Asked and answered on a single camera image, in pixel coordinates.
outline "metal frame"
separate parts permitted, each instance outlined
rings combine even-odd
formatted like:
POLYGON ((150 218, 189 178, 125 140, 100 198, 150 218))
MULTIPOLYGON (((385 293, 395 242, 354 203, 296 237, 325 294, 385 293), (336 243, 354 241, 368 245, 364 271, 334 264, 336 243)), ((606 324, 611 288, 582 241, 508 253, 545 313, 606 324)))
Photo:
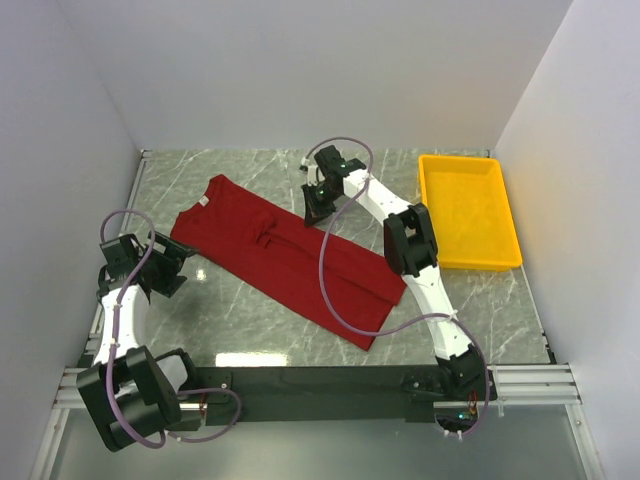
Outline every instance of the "metal frame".
MULTIPOLYGON (((128 208, 131 208, 135 202, 140 181, 149 158, 150 151, 142 150, 138 172, 127 202, 128 208)), ((129 216, 127 215, 123 219, 121 232, 126 230, 128 222, 129 216)), ((99 347, 103 326, 102 313, 102 307, 98 305, 84 351, 85 355, 89 357, 93 357, 99 347)), ((552 362, 554 361, 552 354, 550 354, 550 359, 552 362)), ((585 419, 582 401, 569 365, 492 365, 490 368, 493 372, 495 387, 498 393, 497 400, 491 402, 489 404, 490 407, 497 407, 499 409, 499 415, 502 416, 504 415, 505 406, 564 405, 588 480, 605 478, 595 443, 585 419)), ((75 387, 76 376, 78 372, 82 370, 82 368, 66 368, 63 372, 52 405, 49 422, 31 472, 31 480, 46 480, 50 477, 70 411, 72 409, 85 408, 75 387)), ((456 408, 465 405, 465 402, 434 403, 435 408, 456 408)), ((194 404, 181 405, 181 409, 184 411, 191 411, 197 408, 200 408, 200 406, 194 404)))

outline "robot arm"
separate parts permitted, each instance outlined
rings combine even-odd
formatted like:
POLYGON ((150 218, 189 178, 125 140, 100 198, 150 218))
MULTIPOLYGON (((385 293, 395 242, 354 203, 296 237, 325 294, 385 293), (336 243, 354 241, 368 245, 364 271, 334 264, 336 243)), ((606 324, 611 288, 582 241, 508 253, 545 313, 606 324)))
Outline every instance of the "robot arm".
MULTIPOLYGON (((315 155, 317 165, 306 166, 305 223, 313 225, 336 209, 335 199, 341 195, 354 197, 369 179, 369 188, 357 198, 384 227, 384 254, 390 268, 402 275, 415 296, 422 313, 454 314, 442 284, 437 264, 437 245, 429 212, 423 204, 411 205, 392 193, 357 159, 345 161, 338 150, 325 147, 315 155)), ((471 341, 452 322, 429 322, 435 354, 449 361, 467 353, 471 341)))

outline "yellow tray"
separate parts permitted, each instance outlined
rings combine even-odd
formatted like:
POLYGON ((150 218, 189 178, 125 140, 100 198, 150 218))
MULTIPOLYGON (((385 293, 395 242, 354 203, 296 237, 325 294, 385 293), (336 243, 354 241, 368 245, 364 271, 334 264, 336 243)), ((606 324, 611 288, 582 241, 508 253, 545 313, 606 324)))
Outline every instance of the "yellow tray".
POLYGON ((442 267, 500 271, 522 265, 497 160, 421 155, 420 187, 442 267))

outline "black mounting bar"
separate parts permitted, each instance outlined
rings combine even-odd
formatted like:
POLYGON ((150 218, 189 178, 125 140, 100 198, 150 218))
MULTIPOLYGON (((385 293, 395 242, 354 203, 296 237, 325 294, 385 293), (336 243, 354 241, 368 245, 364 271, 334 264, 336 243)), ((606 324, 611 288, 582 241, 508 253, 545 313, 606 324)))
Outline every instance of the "black mounting bar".
MULTIPOLYGON (((223 383, 242 399, 241 421, 361 420, 403 418, 435 421, 434 402, 484 398, 482 361, 475 374, 457 382, 448 366, 199 367, 199 387, 223 383)), ((490 398, 497 398, 491 387, 490 398)), ((225 425, 236 405, 228 395, 207 396, 207 425, 225 425)))

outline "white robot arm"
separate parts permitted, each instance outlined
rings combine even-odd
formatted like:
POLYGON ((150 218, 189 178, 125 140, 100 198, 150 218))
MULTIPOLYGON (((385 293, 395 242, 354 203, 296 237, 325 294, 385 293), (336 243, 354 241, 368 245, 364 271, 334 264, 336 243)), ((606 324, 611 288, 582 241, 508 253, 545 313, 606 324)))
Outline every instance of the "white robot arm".
MULTIPOLYGON (((402 217, 411 207, 409 202, 399 198, 375 177, 368 174, 364 164, 358 160, 345 161, 341 158, 335 147, 325 147, 316 154, 318 165, 307 162, 303 167, 307 168, 307 185, 303 186, 305 192, 305 205, 307 224, 314 224, 327 218, 335 207, 333 200, 344 194, 354 197, 369 180, 368 189, 357 198, 357 203, 362 205, 381 224, 392 217, 402 217)), ((428 220, 430 232, 422 232, 427 236, 433 236, 433 231, 428 220)), ((385 232, 385 257, 393 243, 393 238, 385 232)), ((435 237, 428 238, 435 247, 435 237)), ((453 315, 455 312, 449 301, 447 292, 440 277, 440 267, 433 262, 422 266, 413 274, 403 272, 402 279, 415 296, 422 313, 445 313, 453 315)), ((436 357, 449 360, 451 357, 460 357, 469 350, 471 340, 454 323, 442 320, 429 322, 429 329, 433 337, 436 357)))

